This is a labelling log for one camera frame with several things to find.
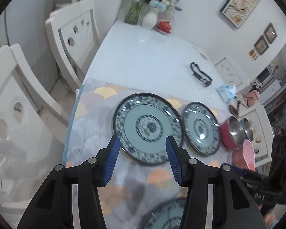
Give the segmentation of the white dining table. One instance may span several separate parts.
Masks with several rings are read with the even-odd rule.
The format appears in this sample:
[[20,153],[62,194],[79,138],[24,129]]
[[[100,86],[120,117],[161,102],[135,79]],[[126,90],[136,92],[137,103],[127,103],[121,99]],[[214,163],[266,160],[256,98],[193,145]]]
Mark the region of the white dining table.
[[[210,86],[193,76],[192,62],[212,78]],[[216,91],[223,80],[202,49],[175,35],[119,20],[103,40],[84,81],[90,79],[199,101],[219,110],[226,106]]]

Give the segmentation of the pink ceramic bowl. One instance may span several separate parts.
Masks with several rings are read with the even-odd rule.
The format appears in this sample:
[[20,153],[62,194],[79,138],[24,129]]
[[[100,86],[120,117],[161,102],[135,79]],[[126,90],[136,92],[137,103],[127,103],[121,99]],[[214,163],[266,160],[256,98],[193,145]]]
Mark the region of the pink ceramic bowl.
[[243,145],[232,152],[232,164],[241,169],[255,171],[255,153],[250,140],[245,139]]

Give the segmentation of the white chair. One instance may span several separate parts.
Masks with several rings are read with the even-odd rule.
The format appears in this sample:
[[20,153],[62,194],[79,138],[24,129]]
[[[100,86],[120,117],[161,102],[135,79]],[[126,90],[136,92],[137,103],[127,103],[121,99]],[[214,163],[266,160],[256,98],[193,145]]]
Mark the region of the white chair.
[[79,1],[51,12],[45,28],[63,78],[71,90],[79,89],[101,45],[94,1]]
[[29,101],[23,81],[65,126],[70,115],[38,81],[18,44],[0,48],[0,213],[21,216],[36,191],[61,162],[64,144],[47,128]]
[[265,108],[256,103],[248,109],[242,109],[239,118],[246,118],[253,129],[252,145],[255,152],[255,167],[271,162],[274,133]]
[[224,83],[235,86],[237,92],[246,88],[250,83],[248,75],[231,57],[221,58],[214,64],[214,67]]

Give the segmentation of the blue steel bowl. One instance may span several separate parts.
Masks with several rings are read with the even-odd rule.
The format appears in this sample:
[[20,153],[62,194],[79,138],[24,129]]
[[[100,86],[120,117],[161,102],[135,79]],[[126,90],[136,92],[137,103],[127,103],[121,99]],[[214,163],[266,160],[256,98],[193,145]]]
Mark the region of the blue steel bowl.
[[240,123],[245,133],[245,139],[252,141],[254,138],[254,133],[250,122],[246,118],[242,118],[240,120]]

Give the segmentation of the red steel bowl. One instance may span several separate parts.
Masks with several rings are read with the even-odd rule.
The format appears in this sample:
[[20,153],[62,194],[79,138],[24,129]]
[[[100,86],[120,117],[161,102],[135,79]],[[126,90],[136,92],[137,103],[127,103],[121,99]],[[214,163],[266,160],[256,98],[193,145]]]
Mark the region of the red steel bowl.
[[227,151],[232,152],[243,145],[245,132],[237,118],[230,116],[221,125],[221,141]]

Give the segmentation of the blue patterned plate two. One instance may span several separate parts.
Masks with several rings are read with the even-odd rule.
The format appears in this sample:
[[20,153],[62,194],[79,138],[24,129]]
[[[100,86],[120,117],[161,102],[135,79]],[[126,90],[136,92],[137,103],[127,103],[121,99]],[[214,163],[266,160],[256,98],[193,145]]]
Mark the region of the blue patterned plate two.
[[201,156],[215,154],[221,145],[219,123],[211,110],[200,102],[191,102],[183,110],[185,136]]

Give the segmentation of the green glass vase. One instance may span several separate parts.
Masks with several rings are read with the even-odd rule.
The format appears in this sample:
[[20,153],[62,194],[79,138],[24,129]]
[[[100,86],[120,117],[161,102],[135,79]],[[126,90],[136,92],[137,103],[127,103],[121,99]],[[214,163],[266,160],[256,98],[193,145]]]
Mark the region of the green glass vase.
[[130,9],[124,19],[124,22],[132,25],[137,25],[141,9],[141,0],[133,0]]

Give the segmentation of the blue tissue pack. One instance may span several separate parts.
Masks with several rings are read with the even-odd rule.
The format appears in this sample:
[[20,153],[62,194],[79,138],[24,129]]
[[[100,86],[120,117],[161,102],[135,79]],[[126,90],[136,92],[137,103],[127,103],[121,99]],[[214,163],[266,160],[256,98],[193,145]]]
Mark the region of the blue tissue pack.
[[219,96],[221,97],[222,101],[225,104],[228,104],[229,102],[233,101],[237,97],[237,89],[236,86],[230,86],[229,84],[221,85],[216,89]]

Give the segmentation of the small framed picture lower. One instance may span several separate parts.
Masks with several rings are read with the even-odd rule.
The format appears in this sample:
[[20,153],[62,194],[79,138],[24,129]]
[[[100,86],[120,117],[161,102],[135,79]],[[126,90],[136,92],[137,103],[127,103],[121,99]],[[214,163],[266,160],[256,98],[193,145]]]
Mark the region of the small framed picture lower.
[[259,55],[263,55],[269,48],[268,43],[263,35],[256,41],[254,47]]

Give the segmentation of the white chair near right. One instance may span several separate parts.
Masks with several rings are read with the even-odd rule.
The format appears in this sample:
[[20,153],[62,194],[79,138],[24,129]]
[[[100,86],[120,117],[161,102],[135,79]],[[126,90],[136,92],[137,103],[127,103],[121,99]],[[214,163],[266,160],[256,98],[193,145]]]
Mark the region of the white chair near right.
[[274,133],[265,108],[256,103],[248,109],[242,109],[239,118],[246,118],[253,129],[252,145],[255,152],[255,167],[271,162]]

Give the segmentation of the blue patterned plate one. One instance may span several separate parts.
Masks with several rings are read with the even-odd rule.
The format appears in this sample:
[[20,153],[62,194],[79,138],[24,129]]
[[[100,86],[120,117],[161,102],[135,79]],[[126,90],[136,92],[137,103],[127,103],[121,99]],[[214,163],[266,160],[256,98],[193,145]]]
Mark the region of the blue patterned plate one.
[[185,204],[185,198],[154,200],[136,228],[179,228]]

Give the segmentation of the large framed picture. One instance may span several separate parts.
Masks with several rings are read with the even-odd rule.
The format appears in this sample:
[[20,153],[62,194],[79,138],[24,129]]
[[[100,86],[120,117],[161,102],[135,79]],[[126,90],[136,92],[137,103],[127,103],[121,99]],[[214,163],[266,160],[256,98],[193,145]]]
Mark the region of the large framed picture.
[[228,0],[221,9],[221,14],[235,28],[240,28],[260,0]]

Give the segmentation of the blue patterned plate three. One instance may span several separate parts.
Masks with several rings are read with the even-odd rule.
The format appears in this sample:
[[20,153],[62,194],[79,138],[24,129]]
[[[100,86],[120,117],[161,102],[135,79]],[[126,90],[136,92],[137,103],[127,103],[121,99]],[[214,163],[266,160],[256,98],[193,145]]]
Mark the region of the blue patterned plate three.
[[116,107],[112,128],[121,148],[141,164],[168,161],[166,138],[173,136],[182,147],[185,129],[177,110],[164,98],[152,93],[135,93]]

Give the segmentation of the white chair far left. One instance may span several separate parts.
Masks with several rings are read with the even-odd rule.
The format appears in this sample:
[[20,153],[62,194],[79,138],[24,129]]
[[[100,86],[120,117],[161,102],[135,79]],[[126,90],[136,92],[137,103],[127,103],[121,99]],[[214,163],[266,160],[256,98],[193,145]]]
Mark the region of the white chair far left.
[[79,1],[51,12],[45,28],[63,78],[71,90],[79,89],[101,45],[94,1]]

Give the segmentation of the white flower vase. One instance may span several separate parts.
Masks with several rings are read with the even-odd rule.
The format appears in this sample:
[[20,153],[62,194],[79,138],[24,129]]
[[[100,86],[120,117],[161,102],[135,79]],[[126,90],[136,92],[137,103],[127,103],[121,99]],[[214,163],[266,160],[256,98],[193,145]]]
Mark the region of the white flower vase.
[[142,19],[142,27],[146,30],[152,30],[157,24],[158,10],[151,9]]

